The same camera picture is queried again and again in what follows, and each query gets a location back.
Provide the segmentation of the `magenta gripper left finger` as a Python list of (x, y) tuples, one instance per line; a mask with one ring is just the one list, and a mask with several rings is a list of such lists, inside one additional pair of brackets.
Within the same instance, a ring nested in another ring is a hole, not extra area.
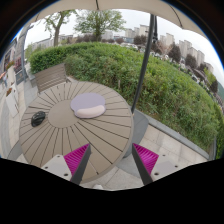
[(55, 155), (42, 166), (42, 169), (79, 185), (90, 155), (91, 146), (86, 144), (66, 155)]

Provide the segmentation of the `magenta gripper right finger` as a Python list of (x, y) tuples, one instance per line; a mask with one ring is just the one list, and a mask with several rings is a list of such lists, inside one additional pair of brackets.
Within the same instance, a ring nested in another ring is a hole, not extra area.
[(170, 175), (180, 168), (177, 163), (170, 160), (165, 154), (158, 155), (135, 143), (132, 144), (132, 155), (143, 185), (148, 185)]

